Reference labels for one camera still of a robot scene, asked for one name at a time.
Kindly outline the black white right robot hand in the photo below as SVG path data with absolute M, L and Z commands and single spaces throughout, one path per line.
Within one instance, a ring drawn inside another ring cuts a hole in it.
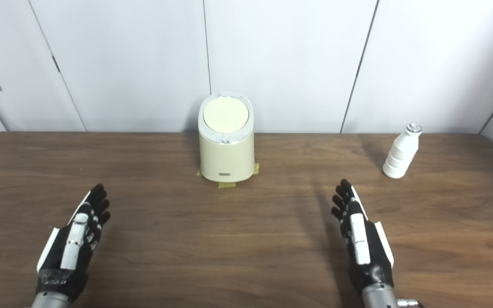
M 353 287 L 358 293 L 374 284 L 394 288 L 392 253 L 385 232 L 381 224 L 368 219 L 360 197 L 347 179 L 336 186 L 332 201 L 331 213 L 340 224 Z

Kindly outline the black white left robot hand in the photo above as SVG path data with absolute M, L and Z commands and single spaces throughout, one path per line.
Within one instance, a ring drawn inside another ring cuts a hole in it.
M 84 292 L 88 267 L 111 213 L 102 184 L 90 189 L 68 223 L 53 228 L 36 267 L 34 308 L 68 308 Z

